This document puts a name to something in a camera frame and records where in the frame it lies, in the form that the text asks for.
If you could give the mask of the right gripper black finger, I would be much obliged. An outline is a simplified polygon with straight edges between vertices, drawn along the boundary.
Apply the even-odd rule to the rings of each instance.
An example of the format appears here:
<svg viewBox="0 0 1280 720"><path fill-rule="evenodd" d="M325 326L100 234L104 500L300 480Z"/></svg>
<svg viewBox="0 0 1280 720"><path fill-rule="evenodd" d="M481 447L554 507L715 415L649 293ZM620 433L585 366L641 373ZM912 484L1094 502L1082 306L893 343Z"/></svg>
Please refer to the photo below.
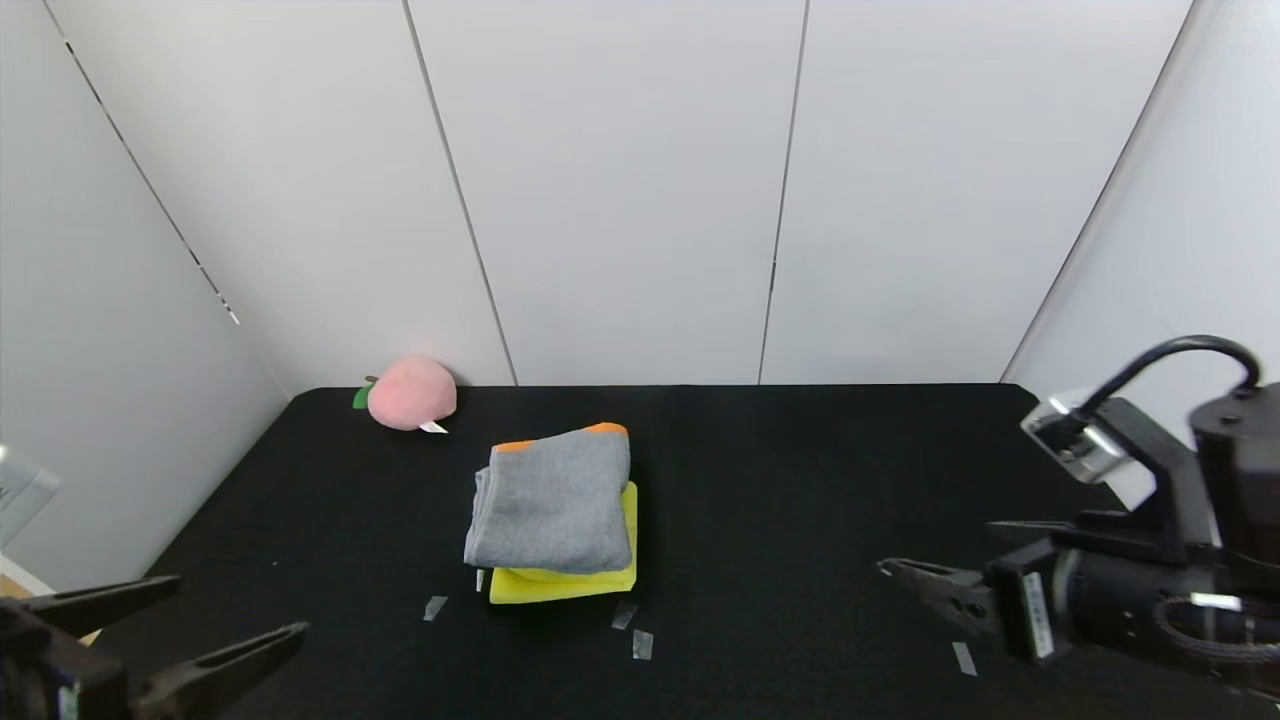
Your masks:
<svg viewBox="0 0 1280 720"><path fill-rule="evenodd" d="M1070 521L988 521L986 529L1009 543L1059 542L1076 533Z"/></svg>
<svg viewBox="0 0 1280 720"><path fill-rule="evenodd" d="M882 559L876 568L964 632L1000 633L995 592L980 573L911 559Z"/></svg>

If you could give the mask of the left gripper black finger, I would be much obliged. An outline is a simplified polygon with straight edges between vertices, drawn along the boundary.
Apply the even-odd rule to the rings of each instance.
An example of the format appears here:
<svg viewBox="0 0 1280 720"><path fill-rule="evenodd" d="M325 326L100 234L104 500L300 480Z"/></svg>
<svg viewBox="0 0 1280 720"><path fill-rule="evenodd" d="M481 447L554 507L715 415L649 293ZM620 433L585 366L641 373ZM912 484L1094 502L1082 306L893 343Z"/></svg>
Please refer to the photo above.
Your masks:
<svg viewBox="0 0 1280 720"><path fill-rule="evenodd" d="M20 600L20 606L46 625L79 639L173 597L180 588L180 577L150 577L33 596Z"/></svg>
<svg viewBox="0 0 1280 720"><path fill-rule="evenodd" d="M307 623L292 623L156 673L131 717L216 719L300 653L308 630Z"/></svg>

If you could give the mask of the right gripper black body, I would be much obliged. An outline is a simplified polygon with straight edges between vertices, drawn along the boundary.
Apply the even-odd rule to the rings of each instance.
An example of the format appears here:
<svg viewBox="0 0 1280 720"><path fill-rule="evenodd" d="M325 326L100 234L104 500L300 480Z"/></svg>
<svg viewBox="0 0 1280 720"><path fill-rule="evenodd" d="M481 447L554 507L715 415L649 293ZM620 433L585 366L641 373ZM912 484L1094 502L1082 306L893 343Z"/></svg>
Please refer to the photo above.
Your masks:
<svg viewBox="0 0 1280 720"><path fill-rule="evenodd" d="M1004 644L1043 667L1078 647L1096 647L1161 667L1207 669L1157 623L1197 641L1219 641L1220 612L1190 603L1219 580L1219 547L1170 547L1120 536L1048 536L986 568Z"/></svg>

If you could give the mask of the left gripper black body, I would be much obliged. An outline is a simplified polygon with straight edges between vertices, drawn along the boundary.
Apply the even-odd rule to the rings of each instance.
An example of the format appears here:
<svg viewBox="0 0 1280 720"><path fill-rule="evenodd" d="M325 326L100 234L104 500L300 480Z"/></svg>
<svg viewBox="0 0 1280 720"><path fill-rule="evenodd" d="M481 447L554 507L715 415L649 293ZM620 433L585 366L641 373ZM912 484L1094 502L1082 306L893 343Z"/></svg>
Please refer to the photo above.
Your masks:
<svg viewBox="0 0 1280 720"><path fill-rule="evenodd" d="M128 719L124 664L82 639L106 624L72 600L4 600L4 719Z"/></svg>

